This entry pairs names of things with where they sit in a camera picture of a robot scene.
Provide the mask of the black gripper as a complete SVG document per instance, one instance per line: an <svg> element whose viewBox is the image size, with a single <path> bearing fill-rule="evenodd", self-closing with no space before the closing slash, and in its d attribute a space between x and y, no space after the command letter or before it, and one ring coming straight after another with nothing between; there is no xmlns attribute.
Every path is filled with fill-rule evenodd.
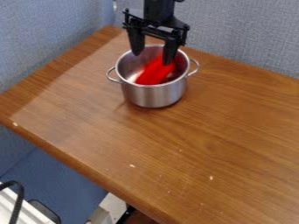
<svg viewBox="0 0 299 224"><path fill-rule="evenodd" d="M190 26L175 15L175 4L184 0L144 0L143 14L138 16L126 8L123 26L128 33L131 50L138 56L146 48L146 35L167 39L163 46L163 63L168 65L179 46L186 45Z"/></svg>

